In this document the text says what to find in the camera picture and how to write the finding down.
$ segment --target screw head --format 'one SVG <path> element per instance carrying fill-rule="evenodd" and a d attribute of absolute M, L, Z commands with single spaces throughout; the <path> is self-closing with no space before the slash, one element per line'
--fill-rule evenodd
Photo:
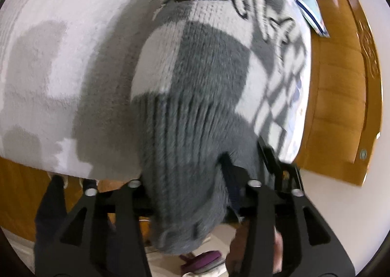
<path fill-rule="evenodd" d="M 360 159 L 361 160 L 364 160 L 364 159 L 366 159 L 367 158 L 367 151 L 365 150 L 365 149 L 362 149 L 361 151 L 360 151 Z"/>
<path fill-rule="evenodd" d="M 97 195 L 97 190 L 94 189 L 94 188 L 89 188 L 87 189 L 84 194 L 87 196 L 87 197 L 93 197 L 94 195 Z"/>
<path fill-rule="evenodd" d="M 128 184 L 130 188 L 138 188 L 140 185 L 141 185 L 141 181 L 139 180 L 132 180 Z"/>
<path fill-rule="evenodd" d="M 291 190 L 291 193 L 296 197 L 303 197 L 305 194 L 302 192 L 301 189 L 293 189 Z"/>
<path fill-rule="evenodd" d="M 252 179 L 252 180 L 248 181 L 248 185 L 249 185 L 249 187 L 252 187 L 252 188 L 258 188 L 258 187 L 261 187 L 261 182 L 258 180 Z"/>

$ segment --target knit sweater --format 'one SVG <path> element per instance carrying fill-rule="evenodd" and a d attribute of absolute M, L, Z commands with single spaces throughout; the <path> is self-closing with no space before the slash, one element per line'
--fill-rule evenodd
<path fill-rule="evenodd" d="M 257 154 L 276 152 L 307 57 L 286 0 L 161 0 L 131 89 L 142 177 L 151 197 L 152 242 L 182 254 L 224 218 L 218 166 L 227 152 L 271 185 Z"/>

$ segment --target blue stripe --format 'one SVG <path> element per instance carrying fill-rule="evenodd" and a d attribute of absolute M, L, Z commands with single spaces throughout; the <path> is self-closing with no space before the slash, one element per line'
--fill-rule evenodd
<path fill-rule="evenodd" d="M 299 0 L 295 0 L 296 3 L 298 4 L 298 6 L 303 9 L 305 11 L 305 13 L 307 15 L 309 15 L 309 17 L 311 18 L 311 20 L 315 23 L 315 25 L 317 26 L 317 28 L 319 29 L 319 31 L 321 32 L 321 34 L 323 35 L 326 35 L 327 34 L 327 31 L 325 31 L 322 26 L 317 22 L 317 19 L 313 16 L 313 14 L 311 14 L 310 11 L 308 11 L 306 9 L 306 7 L 299 1 Z"/>

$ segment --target white bedsheet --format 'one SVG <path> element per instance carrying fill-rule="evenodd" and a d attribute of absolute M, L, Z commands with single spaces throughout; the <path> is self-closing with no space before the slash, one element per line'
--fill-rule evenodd
<path fill-rule="evenodd" d="M 6 0 L 0 9 L 0 155 L 84 178 L 137 177 L 128 104 L 153 5 L 158 1 Z M 302 138 L 310 58 L 305 73 L 300 114 L 292 115 L 291 143 L 280 157 L 287 161 Z"/>

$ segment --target wooden furniture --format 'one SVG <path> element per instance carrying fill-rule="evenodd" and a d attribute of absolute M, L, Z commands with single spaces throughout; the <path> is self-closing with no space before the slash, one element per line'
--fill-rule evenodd
<path fill-rule="evenodd" d="M 319 6 L 330 39 L 312 32 L 309 103 L 295 163 L 361 186 L 381 128 L 378 56 L 358 0 Z"/>

